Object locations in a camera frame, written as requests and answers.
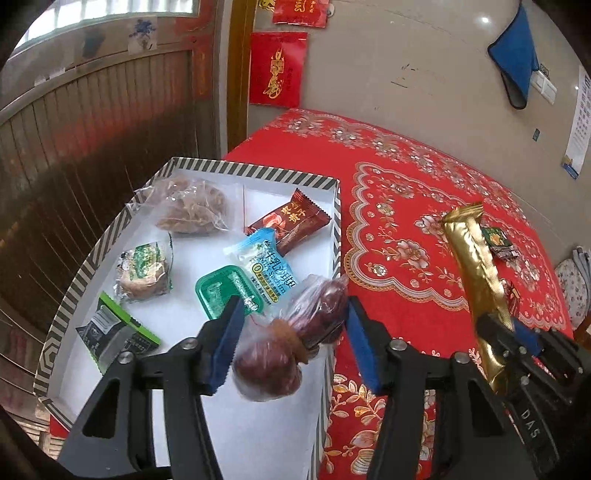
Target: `floral tablecloth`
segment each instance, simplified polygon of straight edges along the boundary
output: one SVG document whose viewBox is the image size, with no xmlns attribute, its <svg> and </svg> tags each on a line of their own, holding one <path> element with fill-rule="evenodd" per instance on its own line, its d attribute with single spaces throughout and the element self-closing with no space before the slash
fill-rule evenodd
<svg viewBox="0 0 591 480">
<path fill-rule="evenodd" d="M 519 249 L 496 262 L 520 296 L 519 319 L 572 335 L 564 297 L 535 231 L 509 190 L 434 148 L 327 113 L 292 109 L 231 151 L 227 160 L 292 168 L 341 180 L 343 263 L 350 294 L 392 337 L 449 357 L 468 352 L 479 366 L 455 260 L 439 226 L 449 210 L 483 201 L 484 225 L 500 226 Z M 367 472 L 385 400 L 363 385 L 345 338 L 336 351 L 322 480 Z M 435 392 L 425 392 L 419 478 L 430 473 Z"/>
</svg>

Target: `gold foil package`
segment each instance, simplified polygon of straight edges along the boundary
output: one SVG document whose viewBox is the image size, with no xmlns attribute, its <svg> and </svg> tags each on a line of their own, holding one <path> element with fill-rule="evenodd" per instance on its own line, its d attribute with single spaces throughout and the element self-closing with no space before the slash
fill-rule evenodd
<svg viewBox="0 0 591 480">
<path fill-rule="evenodd" d="M 481 203 L 459 207 L 449 212 L 441 225 L 460 268 L 472 325 L 476 326 L 481 315 L 492 313 L 505 327 L 513 330 L 505 290 L 480 229 L 482 212 Z M 494 392 L 503 392 L 506 378 L 502 359 L 499 360 L 491 346 L 481 338 L 478 338 L 478 350 L 491 388 Z"/>
</svg>

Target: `green lid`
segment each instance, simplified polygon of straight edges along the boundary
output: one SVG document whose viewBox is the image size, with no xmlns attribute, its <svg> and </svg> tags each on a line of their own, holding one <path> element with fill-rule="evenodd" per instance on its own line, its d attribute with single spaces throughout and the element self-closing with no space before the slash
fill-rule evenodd
<svg viewBox="0 0 591 480">
<path fill-rule="evenodd" d="M 227 265 L 200 278 L 195 293 L 210 320 L 217 319 L 232 295 L 244 300 L 244 315 L 261 313 L 265 303 L 240 267 Z"/>
</svg>

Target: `blue towel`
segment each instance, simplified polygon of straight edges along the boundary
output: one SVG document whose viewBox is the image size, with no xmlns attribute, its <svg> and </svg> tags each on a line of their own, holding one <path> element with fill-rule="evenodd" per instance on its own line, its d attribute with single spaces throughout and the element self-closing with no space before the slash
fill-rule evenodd
<svg viewBox="0 0 591 480">
<path fill-rule="evenodd" d="M 501 71 L 509 102 L 514 108 L 524 109 L 527 105 L 531 72 L 539 70 L 540 64 L 535 54 L 527 14 L 521 3 L 513 22 L 489 45 L 488 54 Z"/>
</svg>

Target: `screw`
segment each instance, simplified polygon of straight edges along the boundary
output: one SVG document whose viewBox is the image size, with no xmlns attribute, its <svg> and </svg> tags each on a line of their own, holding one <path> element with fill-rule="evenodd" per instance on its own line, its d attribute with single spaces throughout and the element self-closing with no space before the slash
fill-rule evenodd
<svg viewBox="0 0 591 480">
<path fill-rule="evenodd" d="M 121 352 L 119 354 L 119 356 L 117 357 L 117 361 L 122 364 L 128 364 L 129 362 L 131 362 L 134 359 L 134 354 L 132 352 Z"/>
<path fill-rule="evenodd" d="M 390 342 L 390 348 L 396 352 L 404 352 L 408 344 L 400 339 L 400 338 L 393 338 Z"/>
<path fill-rule="evenodd" d="M 193 350 L 194 348 L 197 348 L 197 339 L 195 337 L 185 338 L 185 340 L 181 342 L 181 348 L 183 350 Z"/>
<path fill-rule="evenodd" d="M 453 359 L 459 364 L 469 364 L 470 363 L 470 355 L 464 352 L 456 352 L 453 355 Z"/>
</svg>

